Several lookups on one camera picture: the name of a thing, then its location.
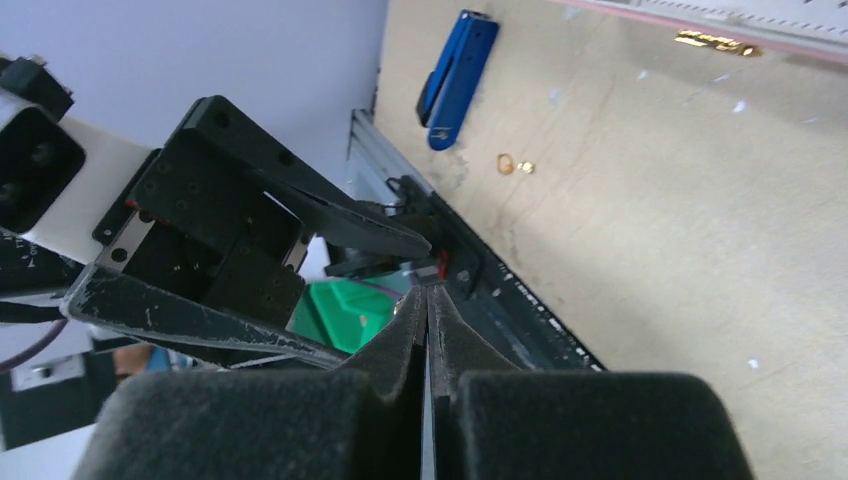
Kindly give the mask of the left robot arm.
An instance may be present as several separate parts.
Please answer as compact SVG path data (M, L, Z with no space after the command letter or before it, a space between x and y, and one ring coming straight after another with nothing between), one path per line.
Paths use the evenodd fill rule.
M300 267L323 238L357 278L428 257L437 228L350 198L222 96L158 148L1 95L1 316L73 320L226 369L333 368L294 333Z

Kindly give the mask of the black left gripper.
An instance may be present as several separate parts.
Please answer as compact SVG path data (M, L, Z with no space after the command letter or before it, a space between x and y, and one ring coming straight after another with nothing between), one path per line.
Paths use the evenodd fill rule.
M305 290L289 261L305 256L303 225L340 247L430 253L423 234L352 199L222 95L197 99L162 154L92 232L108 246L132 213L151 224L127 275L86 266L60 302L66 318L224 370L329 370L348 355L275 329Z

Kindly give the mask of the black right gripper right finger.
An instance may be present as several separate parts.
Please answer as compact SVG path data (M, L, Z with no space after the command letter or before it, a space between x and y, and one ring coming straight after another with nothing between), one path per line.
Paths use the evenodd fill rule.
M675 372L522 370L427 291L439 479L750 479L719 396Z

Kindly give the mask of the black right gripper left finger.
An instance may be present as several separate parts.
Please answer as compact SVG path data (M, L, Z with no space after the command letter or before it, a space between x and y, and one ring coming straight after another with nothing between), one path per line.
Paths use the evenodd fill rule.
M153 373L101 412L77 479L417 479L427 291L332 370Z

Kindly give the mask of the pink jewelry box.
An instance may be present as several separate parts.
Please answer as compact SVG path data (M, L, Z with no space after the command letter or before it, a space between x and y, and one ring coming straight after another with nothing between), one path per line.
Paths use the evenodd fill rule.
M820 60L847 62L847 3L838 0L568 1L675 29L731 37Z

